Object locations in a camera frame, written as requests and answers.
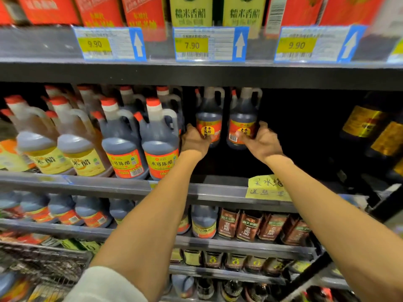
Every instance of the forearm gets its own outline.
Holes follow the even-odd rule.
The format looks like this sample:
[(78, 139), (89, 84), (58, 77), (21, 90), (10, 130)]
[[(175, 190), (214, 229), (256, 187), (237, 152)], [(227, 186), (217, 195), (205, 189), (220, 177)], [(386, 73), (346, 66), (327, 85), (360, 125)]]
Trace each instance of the forearm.
[(368, 286), (374, 285), (372, 282), (399, 288), (403, 279), (401, 238), (330, 191), (289, 158), (274, 155), (266, 158), (266, 162), (284, 184), (304, 221), (363, 300), (376, 298), (374, 293), (368, 295)]
[(159, 298), (165, 284), (198, 155), (197, 151), (179, 155), (175, 166), (124, 218), (92, 262), (125, 276), (149, 302)]

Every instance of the white arrow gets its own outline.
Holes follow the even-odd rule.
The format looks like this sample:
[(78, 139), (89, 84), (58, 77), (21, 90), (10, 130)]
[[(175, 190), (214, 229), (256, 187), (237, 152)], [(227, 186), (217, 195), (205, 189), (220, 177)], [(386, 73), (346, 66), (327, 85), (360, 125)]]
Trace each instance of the white arrow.
[(346, 48), (344, 49), (343, 55), (341, 58), (348, 58), (350, 55), (351, 50), (357, 45), (357, 33), (355, 32), (354, 35), (351, 36), (350, 40), (346, 42), (344, 45)]
[(141, 48), (143, 46), (143, 43), (141, 42), (137, 33), (136, 33), (136, 37), (134, 37), (134, 46), (136, 47), (136, 50), (137, 50), (137, 56), (143, 57), (143, 49)]
[(235, 53), (235, 58), (241, 58), (242, 57), (242, 52), (243, 52), (243, 47), (245, 46), (245, 41), (243, 39), (243, 35), (239, 36), (237, 43), (235, 44), (235, 48), (237, 49), (237, 52)]

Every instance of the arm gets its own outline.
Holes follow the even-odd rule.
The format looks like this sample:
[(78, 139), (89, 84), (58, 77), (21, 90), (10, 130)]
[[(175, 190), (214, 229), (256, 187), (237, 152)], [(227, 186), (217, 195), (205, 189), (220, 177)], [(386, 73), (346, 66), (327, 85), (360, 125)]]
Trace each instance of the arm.
[(91, 263), (123, 275), (149, 302), (164, 288), (190, 175), (211, 143), (211, 137), (201, 139), (190, 124), (187, 129), (174, 167), (124, 218)]
[(256, 138), (237, 135), (269, 166), (295, 207), (363, 301), (403, 300), (403, 240), (309, 176), (283, 155), (277, 135), (260, 122)]

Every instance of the hand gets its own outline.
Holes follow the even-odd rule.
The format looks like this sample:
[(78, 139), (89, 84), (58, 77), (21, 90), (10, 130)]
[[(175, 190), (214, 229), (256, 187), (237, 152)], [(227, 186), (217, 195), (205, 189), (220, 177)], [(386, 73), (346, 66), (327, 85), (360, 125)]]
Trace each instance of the hand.
[(236, 136), (240, 141), (244, 142), (253, 156), (266, 164), (265, 158), (271, 155), (284, 155), (277, 134), (267, 128), (267, 123), (260, 121), (260, 128), (255, 139), (243, 134), (240, 131), (236, 132)]
[(192, 124), (188, 124), (186, 128), (187, 132), (182, 136), (182, 152), (192, 149), (196, 150), (201, 153), (201, 160), (206, 155), (208, 147), (213, 140), (212, 135), (202, 138), (199, 131)]

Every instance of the white sleeve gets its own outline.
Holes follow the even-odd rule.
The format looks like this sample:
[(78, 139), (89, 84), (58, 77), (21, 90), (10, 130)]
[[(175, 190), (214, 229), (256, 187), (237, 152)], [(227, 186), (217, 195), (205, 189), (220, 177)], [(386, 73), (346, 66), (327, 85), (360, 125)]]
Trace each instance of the white sleeve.
[(147, 302), (145, 296), (115, 270), (87, 269), (64, 302)]

